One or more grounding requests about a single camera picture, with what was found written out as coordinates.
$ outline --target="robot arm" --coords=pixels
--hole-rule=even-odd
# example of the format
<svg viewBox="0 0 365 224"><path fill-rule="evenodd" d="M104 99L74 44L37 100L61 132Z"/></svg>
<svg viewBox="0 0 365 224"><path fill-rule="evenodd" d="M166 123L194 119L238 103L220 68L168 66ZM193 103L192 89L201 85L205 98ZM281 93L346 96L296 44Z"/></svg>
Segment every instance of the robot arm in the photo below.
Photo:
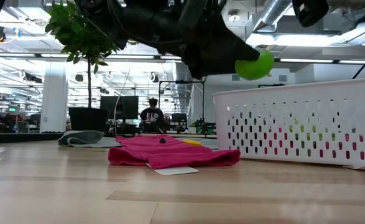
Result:
<svg viewBox="0 0 365 224"><path fill-rule="evenodd" d="M120 49L128 39L182 58L193 78L235 73L237 60L256 61L259 52L234 35L221 11L226 0L75 0L85 17Z"/></svg>

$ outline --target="black t-shirt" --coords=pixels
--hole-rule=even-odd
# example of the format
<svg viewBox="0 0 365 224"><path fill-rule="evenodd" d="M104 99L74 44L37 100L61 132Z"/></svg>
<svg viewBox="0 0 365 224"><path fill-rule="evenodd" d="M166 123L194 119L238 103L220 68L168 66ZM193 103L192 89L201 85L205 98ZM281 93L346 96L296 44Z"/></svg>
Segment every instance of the black t-shirt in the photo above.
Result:
<svg viewBox="0 0 365 224"><path fill-rule="evenodd" d="M141 113L141 120L143 121L161 122L163 121L163 118L163 112L158 108L146 108Z"/></svg>

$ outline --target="pipe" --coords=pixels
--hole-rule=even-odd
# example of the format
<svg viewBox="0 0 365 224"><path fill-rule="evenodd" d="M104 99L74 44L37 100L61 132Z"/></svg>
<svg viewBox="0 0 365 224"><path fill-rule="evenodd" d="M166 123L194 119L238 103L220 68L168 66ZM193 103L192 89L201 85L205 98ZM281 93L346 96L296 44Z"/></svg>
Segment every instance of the pipe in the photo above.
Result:
<svg viewBox="0 0 365 224"><path fill-rule="evenodd" d="M291 5L292 0L268 0L253 31L276 24Z"/></svg>

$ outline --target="tree trunk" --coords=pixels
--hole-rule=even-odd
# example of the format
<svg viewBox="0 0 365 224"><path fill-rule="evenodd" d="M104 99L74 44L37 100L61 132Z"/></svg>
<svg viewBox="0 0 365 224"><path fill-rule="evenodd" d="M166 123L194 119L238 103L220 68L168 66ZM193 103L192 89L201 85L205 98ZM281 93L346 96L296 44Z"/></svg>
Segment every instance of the tree trunk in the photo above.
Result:
<svg viewBox="0 0 365 224"><path fill-rule="evenodd" d="M92 92L91 92L91 57L87 58L88 61L88 108L92 107Z"/></svg>

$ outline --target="potted plant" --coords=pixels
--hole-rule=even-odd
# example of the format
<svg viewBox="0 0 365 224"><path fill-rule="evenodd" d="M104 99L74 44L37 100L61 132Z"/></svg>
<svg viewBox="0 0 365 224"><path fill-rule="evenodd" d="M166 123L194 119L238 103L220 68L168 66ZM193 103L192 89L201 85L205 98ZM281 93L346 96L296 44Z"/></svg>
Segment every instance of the potted plant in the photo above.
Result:
<svg viewBox="0 0 365 224"><path fill-rule="evenodd" d="M48 11L51 16L45 31L54 35L65 47L61 53L69 54L67 62L87 61L88 74L88 108L69 108L70 122L73 130L104 131L108 112L92 108L91 67L94 73L100 65L108 65L104 59L118 47L103 35L87 18L83 17L77 6L70 1L67 5L52 2Z"/></svg>

